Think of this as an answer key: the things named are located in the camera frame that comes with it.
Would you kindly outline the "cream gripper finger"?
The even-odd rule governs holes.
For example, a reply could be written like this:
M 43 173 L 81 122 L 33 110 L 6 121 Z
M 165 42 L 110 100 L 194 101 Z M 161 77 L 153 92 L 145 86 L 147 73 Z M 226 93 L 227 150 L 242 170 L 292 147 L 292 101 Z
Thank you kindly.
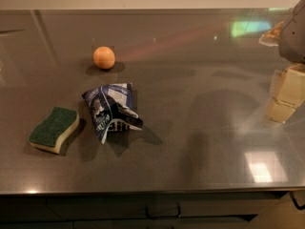
M 258 43 L 267 47 L 277 47 L 282 27 L 283 22 L 277 23 L 269 31 L 260 36 Z
M 270 87 L 266 117 L 285 123 L 305 101 L 305 65 L 293 64 L 283 71 L 276 70 Z

